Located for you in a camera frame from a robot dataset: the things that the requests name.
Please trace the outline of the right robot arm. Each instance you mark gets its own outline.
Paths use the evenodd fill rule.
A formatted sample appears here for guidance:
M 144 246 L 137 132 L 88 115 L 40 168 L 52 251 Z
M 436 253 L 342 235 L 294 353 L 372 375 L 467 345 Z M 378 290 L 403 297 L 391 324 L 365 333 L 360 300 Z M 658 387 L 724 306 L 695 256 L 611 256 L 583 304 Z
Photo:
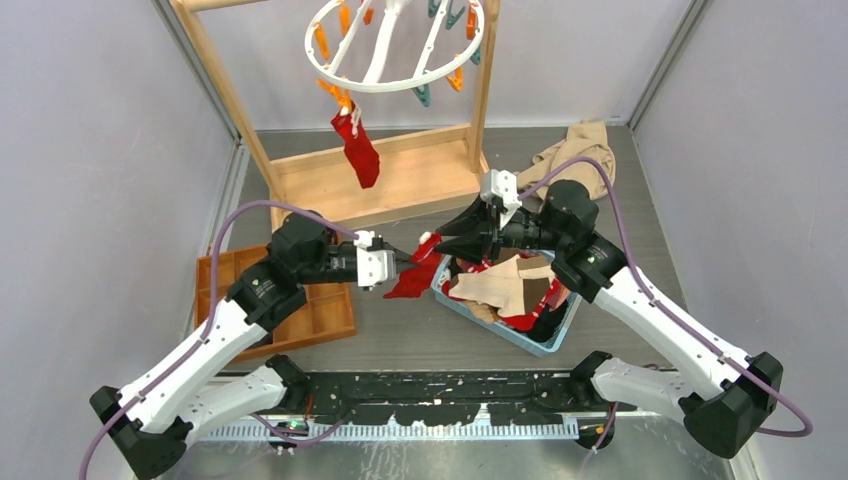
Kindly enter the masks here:
M 501 248 L 551 252 L 557 280 L 617 317 L 676 369 L 650 370 L 595 351 L 572 372 L 574 403 L 591 411 L 621 402 L 660 413 L 709 452 L 734 457 L 776 408 L 775 396 L 763 388 L 780 388 L 781 362 L 720 339 L 646 281 L 596 231 L 599 208 L 582 184 L 555 182 L 539 212 L 520 207 L 506 224 L 502 209 L 493 194 L 476 198 L 438 228 L 438 251 L 475 264 Z

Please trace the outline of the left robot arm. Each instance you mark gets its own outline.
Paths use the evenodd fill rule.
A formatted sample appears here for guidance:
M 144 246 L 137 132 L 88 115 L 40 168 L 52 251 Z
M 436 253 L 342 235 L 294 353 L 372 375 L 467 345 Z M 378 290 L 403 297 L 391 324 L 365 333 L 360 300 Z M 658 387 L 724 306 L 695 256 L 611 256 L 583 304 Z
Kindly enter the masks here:
M 316 212 L 295 211 L 272 233 L 265 256 L 188 338 L 137 380 L 120 389 L 103 386 L 90 397 L 103 423 L 98 436 L 112 439 L 137 478 L 155 479 L 212 430 L 271 408 L 298 412 L 310 394 L 309 379 L 286 355 L 272 356 L 240 380 L 201 389 L 304 307 L 307 286 L 372 289 L 410 265 L 409 254 L 372 231 L 345 232 Z

